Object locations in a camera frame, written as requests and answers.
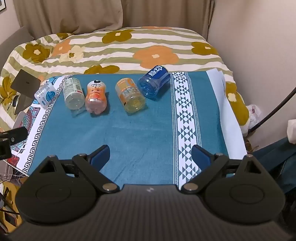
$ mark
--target blue plastic bottle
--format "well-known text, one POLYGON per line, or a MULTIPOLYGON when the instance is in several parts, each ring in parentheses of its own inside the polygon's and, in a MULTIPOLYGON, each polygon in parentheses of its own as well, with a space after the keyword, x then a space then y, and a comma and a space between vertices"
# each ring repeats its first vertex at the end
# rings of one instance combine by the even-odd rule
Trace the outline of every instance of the blue plastic bottle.
POLYGON ((149 99, 155 98, 159 89, 170 81, 170 73, 163 66, 157 65, 138 81, 141 93, 149 99))

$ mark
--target white bottle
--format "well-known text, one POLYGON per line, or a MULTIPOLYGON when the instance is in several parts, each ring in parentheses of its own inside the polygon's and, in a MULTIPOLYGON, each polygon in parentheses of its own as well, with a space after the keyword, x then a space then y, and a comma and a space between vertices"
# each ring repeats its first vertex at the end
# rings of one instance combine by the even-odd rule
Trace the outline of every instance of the white bottle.
POLYGON ((85 97, 78 79, 69 78, 65 80, 63 92, 65 104, 69 109, 78 110, 84 105, 85 97))
POLYGON ((46 109, 56 94, 57 91, 52 83, 47 82, 40 87, 40 89, 34 94, 34 96, 39 104, 46 109))

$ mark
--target picture frame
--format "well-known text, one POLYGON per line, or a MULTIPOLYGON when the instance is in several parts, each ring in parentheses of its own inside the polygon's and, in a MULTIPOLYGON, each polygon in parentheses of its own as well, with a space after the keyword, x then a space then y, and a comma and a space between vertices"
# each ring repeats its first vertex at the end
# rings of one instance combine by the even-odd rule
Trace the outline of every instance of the picture frame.
POLYGON ((2 10, 6 9, 6 3, 5 3, 5 0, 0 0, 0 12, 2 10))

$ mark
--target white wall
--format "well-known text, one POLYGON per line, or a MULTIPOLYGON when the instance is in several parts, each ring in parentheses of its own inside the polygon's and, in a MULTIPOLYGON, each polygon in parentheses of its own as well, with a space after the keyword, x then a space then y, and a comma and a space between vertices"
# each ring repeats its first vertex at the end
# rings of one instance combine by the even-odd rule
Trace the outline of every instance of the white wall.
MULTIPOLYGON (((296 87, 296 1, 215 0, 208 41, 233 71, 246 104, 266 116, 296 87)), ((287 136, 296 96, 251 137, 260 148, 287 136)))
POLYGON ((6 9, 0 12, 0 44, 20 28, 13 0, 5 0, 6 9))

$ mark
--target silver bolt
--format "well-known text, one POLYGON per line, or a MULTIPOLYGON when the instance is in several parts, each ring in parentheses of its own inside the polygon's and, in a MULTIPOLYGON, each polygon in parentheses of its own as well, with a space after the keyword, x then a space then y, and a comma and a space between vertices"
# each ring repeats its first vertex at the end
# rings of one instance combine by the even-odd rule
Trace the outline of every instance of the silver bolt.
POLYGON ((183 186, 187 191, 195 191, 198 189, 198 185, 195 183, 186 183, 183 186))
POLYGON ((115 183, 105 183, 103 185, 103 189, 106 191, 114 191, 117 188, 117 185, 115 183))

